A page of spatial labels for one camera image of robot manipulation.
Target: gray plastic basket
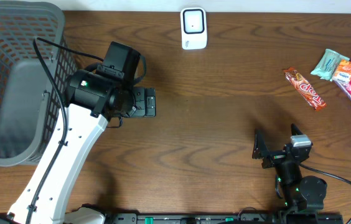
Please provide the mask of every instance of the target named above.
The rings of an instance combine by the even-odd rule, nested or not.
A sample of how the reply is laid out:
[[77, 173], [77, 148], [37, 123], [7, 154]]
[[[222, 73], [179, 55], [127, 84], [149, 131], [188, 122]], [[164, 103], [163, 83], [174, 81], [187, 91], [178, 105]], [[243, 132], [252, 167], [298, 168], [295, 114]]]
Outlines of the gray plastic basket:
[[[66, 46], [65, 18], [45, 2], [0, 1], [0, 166], [36, 164], [49, 142], [59, 104], [33, 50], [34, 37]], [[38, 42], [60, 91], [76, 70], [70, 53]]]

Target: wood grain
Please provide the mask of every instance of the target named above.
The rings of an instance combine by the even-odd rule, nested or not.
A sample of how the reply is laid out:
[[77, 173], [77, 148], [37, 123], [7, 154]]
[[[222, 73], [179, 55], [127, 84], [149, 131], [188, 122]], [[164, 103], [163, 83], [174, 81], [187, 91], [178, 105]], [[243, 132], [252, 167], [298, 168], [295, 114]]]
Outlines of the wood grain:
[[[238, 212], [283, 205], [275, 171], [251, 159], [253, 131], [270, 148], [296, 123], [314, 142], [306, 164], [351, 180], [351, 102], [310, 75], [325, 48], [351, 57], [351, 15], [210, 13], [208, 46], [182, 50], [179, 13], [65, 12], [75, 50], [103, 57], [111, 41], [147, 59], [141, 85], [156, 88], [156, 118], [127, 119], [105, 131], [87, 158], [68, 210], [83, 203], [140, 212]], [[84, 67], [94, 62], [75, 56]], [[296, 67], [328, 104], [314, 112], [285, 80]], [[34, 171], [0, 168], [0, 212]], [[303, 175], [315, 175], [303, 170]], [[351, 216], [351, 186], [328, 177], [325, 212]]]

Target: orange snack package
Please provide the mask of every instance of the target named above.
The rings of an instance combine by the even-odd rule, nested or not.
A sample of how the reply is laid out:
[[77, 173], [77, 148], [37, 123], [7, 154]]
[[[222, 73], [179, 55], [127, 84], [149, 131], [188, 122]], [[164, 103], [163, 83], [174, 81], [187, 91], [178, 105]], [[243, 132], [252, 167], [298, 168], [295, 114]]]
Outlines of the orange snack package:
[[348, 84], [351, 81], [351, 62], [342, 60], [333, 73], [332, 79], [341, 84]]
[[301, 94], [302, 97], [311, 105], [315, 111], [325, 108], [326, 103], [315, 92], [311, 84], [294, 68], [290, 67], [283, 70], [286, 79], [294, 86], [294, 88]]

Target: teal snack package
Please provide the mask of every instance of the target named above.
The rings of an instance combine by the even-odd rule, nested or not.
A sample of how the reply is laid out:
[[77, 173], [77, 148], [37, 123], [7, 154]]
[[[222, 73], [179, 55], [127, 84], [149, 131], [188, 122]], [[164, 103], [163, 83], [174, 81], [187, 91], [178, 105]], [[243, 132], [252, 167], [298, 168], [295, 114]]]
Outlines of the teal snack package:
[[342, 59], [346, 61], [350, 60], [348, 57], [343, 56], [334, 50], [326, 49], [324, 56], [311, 72], [311, 75], [317, 75], [321, 79], [332, 81], [332, 75]]

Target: brown wooden surface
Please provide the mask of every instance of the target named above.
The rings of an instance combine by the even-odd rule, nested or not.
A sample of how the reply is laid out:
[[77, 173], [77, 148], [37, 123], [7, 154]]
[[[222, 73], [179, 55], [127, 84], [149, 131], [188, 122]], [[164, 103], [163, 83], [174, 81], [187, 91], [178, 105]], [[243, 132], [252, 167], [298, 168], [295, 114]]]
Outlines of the brown wooden surface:
[[[80, 173], [68, 210], [83, 203], [140, 212], [238, 212], [282, 206], [274, 169], [251, 159], [253, 130], [280, 149], [296, 123], [314, 142], [305, 163], [351, 180], [351, 101], [310, 75], [330, 48], [351, 57], [351, 15], [209, 13], [208, 46], [182, 50], [179, 13], [65, 12], [75, 50], [105, 56], [113, 40], [147, 59], [156, 118], [105, 131]], [[88, 65], [88, 58], [76, 56]], [[295, 66], [328, 104], [307, 105], [285, 80]], [[0, 168], [0, 212], [34, 167]], [[303, 175], [316, 175], [302, 171]], [[328, 177], [325, 209], [351, 216], [351, 186]]]

